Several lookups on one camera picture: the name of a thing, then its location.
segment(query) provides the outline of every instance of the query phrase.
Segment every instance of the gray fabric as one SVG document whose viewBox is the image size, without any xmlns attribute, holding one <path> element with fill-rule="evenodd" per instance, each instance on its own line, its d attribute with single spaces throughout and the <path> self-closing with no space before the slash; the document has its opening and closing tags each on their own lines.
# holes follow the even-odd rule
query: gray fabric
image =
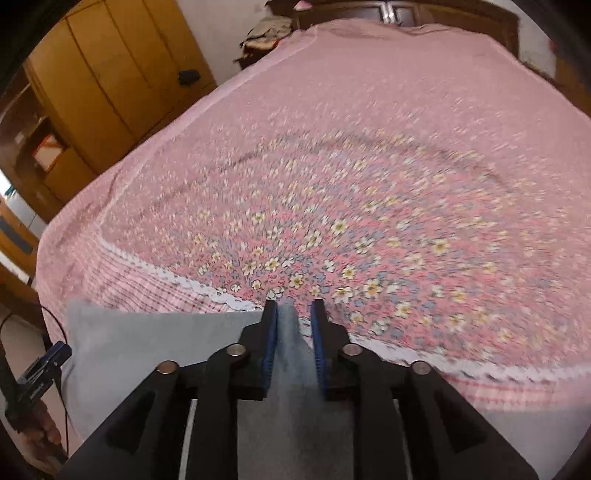
<svg viewBox="0 0 591 480">
<path fill-rule="evenodd" d="M 64 399 L 86 438 L 159 362 L 205 361 L 261 314 L 136 314 L 74 302 L 67 316 L 73 358 L 64 367 Z M 291 306 L 280 307 L 279 332 L 269 397 L 239 403 L 240 479 L 351 479 L 349 406 L 320 398 L 313 353 Z M 591 423 L 588 408 L 481 413 L 540 480 L 557 473 Z"/>
</svg>

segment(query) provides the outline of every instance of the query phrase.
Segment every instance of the metal screw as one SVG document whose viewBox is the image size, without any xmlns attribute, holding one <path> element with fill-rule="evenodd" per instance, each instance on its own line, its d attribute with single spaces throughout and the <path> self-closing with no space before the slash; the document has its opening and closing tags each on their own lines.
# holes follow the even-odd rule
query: metal screw
<svg viewBox="0 0 591 480">
<path fill-rule="evenodd" d="M 164 362 L 160 363 L 156 367 L 156 370 L 158 370 L 158 373 L 161 373 L 163 375 L 168 375 L 168 374 L 175 373 L 177 368 L 178 368 L 177 362 L 175 362 L 173 360 L 165 360 Z"/>
<path fill-rule="evenodd" d="M 246 353 L 246 347 L 240 343 L 233 343 L 228 348 L 226 348 L 226 352 L 230 356 L 241 356 Z"/>
<path fill-rule="evenodd" d="M 348 356 L 359 355 L 361 352 L 363 352 L 363 348 L 361 348 L 361 345 L 357 345 L 357 343 L 347 343 L 343 347 L 343 353 Z"/>
<path fill-rule="evenodd" d="M 418 362 L 414 362 L 412 364 L 412 369 L 417 375 L 427 375 L 431 371 L 431 365 L 429 365 L 427 362 L 419 360 Z"/>
</svg>

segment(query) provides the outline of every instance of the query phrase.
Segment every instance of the bed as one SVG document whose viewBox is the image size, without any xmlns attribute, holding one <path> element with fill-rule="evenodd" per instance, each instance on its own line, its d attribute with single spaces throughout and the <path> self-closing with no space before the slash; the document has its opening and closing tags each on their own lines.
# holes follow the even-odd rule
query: bed
<svg viewBox="0 0 591 480">
<path fill-rule="evenodd" d="M 42 304 L 67 330 L 73 299 L 199 313 L 276 299 L 309 336 L 324 298 L 355 341 L 438 368 L 552 478 L 591 423 L 591 121 L 514 58 L 514 15 L 461 6 L 501 44 L 426 21 L 454 24 L 448 2 L 296 13 L 311 28 L 52 221 Z"/>
</svg>

